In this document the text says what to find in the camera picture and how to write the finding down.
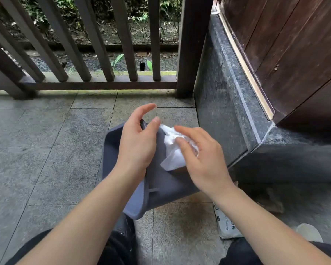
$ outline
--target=white tissue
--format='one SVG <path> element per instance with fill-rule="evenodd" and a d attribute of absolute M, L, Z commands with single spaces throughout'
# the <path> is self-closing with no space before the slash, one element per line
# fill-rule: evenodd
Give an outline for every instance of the white tissue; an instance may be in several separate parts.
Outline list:
<path fill-rule="evenodd" d="M 168 127 L 166 125 L 161 125 L 160 128 L 164 131 L 164 144 L 166 148 L 167 157 L 161 163 L 161 167 L 166 171 L 171 171 L 180 167 L 186 166 L 183 154 L 175 141 L 177 137 L 184 138 L 192 146 L 195 155 L 198 154 L 199 148 L 196 146 L 189 137 L 184 136 L 183 134 L 176 132 L 174 128 Z"/>

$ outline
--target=black shoe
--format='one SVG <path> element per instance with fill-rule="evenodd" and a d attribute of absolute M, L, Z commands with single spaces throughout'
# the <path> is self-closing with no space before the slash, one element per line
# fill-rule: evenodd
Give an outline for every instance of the black shoe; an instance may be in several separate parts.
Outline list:
<path fill-rule="evenodd" d="M 134 220 L 124 213 L 121 213 L 116 221 L 113 231 L 126 237 L 127 241 L 130 243 L 130 251 L 132 252 L 132 255 L 137 258 L 137 241 Z"/>

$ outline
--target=shoe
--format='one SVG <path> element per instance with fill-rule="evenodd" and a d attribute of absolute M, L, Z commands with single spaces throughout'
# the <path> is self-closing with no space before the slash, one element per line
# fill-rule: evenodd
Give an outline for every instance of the shoe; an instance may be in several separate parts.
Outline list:
<path fill-rule="evenodd" d="M 121 213 L 120 217 L 116 221 L 113 231 L 116 231 L 126 237 L 127 241 L 131 244 L 130 251 L 133 253 L 133 256 L 136 257 L 137 241 L 134 220 L 124 213 Z"/>
<path fill-rule="evenodd" d="M 302 223 L 296 227 L 296 232 L 304 237 L 305 240 L 309 242 L 319 242 L 323 243 L 322 237 L 319 231 L 312 225 L 307 223 Z"/>

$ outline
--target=gray plastic bin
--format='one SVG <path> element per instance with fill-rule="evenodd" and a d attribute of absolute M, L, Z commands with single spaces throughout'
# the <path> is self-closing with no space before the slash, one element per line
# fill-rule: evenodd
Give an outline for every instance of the gray plastic bin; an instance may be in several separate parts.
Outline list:
<path fill-rule="evenodd" d="M 147 124 L 141 120 L 141 127 Z M 124 124 L 108 131 L 104 142 L 102 178 L 105 178 L 116 164 L 119 153 L 119 143 Z M 165 171 L 161 162 L 165 159 L 164 132 L 157 133 L 156 153 L 151 164 L 146 169 L 144 180 L 137 186 L 124 208 L 124 213 L 133 219 L 141 218 L 144 213 L 155 207 L 165 205 L 177 199 L 198 192 L 189 173 L 184 169 Z"/>

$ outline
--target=black pants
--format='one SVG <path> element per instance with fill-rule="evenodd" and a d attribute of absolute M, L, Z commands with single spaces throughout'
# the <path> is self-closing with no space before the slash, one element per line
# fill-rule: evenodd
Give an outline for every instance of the black pants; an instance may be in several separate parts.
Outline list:
<path fill-rule="evenodd" d="M 18 252 L 6 263 L 6 265 L 16 264 L 25 254 L 34 248 L 51 230 L 42 232 L 28 241 Z M 312 242 L 322 252 L 331 257 L 331 245 L 325 243 Z M 104 248 L 97 265 L 131 265 L 137 264 L 136 257 L 130 252 L 130 242 L 126 237 L 113 231 Z M 234 241 L 227 256 L 221 259 L 219 265 L 262 265 L 259 257 L 255 254 L 249 243 L 244 239 Z"/>

